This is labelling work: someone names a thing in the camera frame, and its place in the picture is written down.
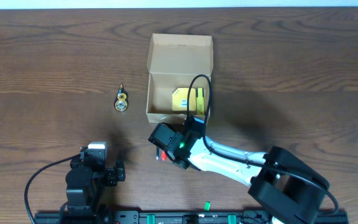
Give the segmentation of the yellow highlighter pen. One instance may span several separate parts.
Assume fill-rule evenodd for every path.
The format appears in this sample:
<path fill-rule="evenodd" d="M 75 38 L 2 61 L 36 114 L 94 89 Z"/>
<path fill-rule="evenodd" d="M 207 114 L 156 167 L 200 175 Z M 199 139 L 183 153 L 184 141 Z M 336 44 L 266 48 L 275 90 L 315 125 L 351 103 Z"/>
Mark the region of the yellow highlighter pen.
<path fill-rule="evenodd" d="M 205 114 L 204 90 L 203 90 L 203 88 L 197 88 L 197 93 L 196 93 L 196 113 L 197 113 L 197 115 L 204 115 Z"/>

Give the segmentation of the yellow sticky note pad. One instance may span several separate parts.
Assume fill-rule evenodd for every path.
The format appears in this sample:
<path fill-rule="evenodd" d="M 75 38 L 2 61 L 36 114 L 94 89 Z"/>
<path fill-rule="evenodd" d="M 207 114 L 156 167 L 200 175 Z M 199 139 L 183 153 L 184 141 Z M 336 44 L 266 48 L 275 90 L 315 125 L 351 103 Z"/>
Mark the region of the yellow sticky note pad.
<path fill-rule="evenodd" d="M 188 96 L 189 88 L 177 88 L 172 93 L 172 111 L 186 111 L 189 106 L 189 111 L 196 111 L 196 91 L 194 88 L 190 90 L 190 96 Z"/>

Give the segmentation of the red black stapler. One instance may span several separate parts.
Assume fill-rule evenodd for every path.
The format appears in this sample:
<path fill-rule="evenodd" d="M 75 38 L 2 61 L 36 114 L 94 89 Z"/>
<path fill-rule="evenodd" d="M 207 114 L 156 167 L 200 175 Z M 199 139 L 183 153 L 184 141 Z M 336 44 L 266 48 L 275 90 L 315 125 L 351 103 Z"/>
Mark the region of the red black stapler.
<path fill-rule="evenodd" d="M 161 161 L 166 161 L 167 160 L 167 155 L 164 152 L 164 150 L 161 150 L 158 147 L 157 147 L 157 150 L 156 150 L 156 160 L 161 160 Z"/>

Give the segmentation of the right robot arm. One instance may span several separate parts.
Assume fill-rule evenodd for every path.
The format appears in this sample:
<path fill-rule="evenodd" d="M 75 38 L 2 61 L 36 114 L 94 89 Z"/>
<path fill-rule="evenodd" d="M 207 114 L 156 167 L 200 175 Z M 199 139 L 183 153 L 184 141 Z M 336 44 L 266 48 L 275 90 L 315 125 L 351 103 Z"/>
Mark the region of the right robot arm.
<path fill-rule="evenodd" d="M 288 150 L 244 151 L 213 141 L 205 131 L 204 121 L 190 116 L 182 132 L 159 123 L 149 141 L 182 169 L 214 172 L 247 186 L 249 195 L 282 223 L 315 223 L 318 216 L 328 216 L 320 210 L 325 197 L 338 211 L 329 182 Z"/>

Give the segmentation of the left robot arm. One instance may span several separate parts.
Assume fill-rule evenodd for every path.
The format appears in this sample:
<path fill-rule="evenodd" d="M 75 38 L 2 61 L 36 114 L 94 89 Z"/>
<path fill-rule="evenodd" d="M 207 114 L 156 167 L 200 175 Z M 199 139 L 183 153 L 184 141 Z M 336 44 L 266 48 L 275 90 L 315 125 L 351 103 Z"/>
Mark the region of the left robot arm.
<path fill-rule="evenodd" d="M 116 158 L 116 165 L 107 168 L 105 149 L 84 147 L 80 155 L 70 162 L 71 171 L 66 175 L 67 209 L 73 217 L 101 217 L 107 206 L 101 203 L 106 187 L 115 187 L 125 181 L 126 173 L 122 152 Z"/>

